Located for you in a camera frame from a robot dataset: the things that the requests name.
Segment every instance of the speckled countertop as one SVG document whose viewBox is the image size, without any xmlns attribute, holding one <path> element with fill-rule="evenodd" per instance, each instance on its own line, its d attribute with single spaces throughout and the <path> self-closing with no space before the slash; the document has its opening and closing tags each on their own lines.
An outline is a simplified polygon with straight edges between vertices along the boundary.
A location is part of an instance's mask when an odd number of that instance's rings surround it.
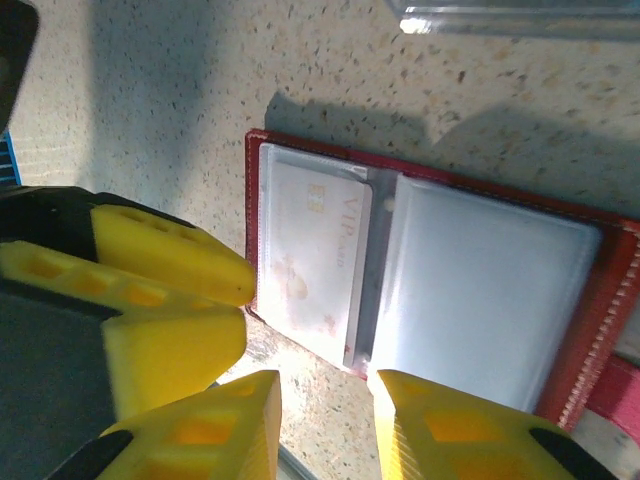
<svg viewBox="0 0 640 480">
<path fill-rule="evenodd" d="M 266 125 L 640 216 L 640 45 L 406 36 L 383 0 L 35 3 L 25 183 L 109 190 L 242 252 L 243 136 Z M 320 478 L 378 478 L 364 383 L 249 333 L 230 375 L 281 369 L 283 443 Z M 640 467 L 611 451 L 622 478 Z"/>
</svg>

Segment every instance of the red card holder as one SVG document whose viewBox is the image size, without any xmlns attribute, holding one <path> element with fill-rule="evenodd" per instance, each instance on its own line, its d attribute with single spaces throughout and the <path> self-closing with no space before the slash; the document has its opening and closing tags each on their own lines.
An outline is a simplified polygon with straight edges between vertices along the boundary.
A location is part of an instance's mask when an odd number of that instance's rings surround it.
<svg viewBox="0 0 640 480">
<path fill-rule="evenodd" d="M 255 129 L 247 133 L 245 140 L 246 256 L 256 266 L 259 150 L 263 143 L 394 170 L 408 177 L 426 179 L 596 226 L 602 234 L 602 241 L 536 408 L 536 414 L 564 429 L 570 430 L 575 426 L 640 293 L 640 222 L 423 165 L 282 133 Z"/>
</svg>

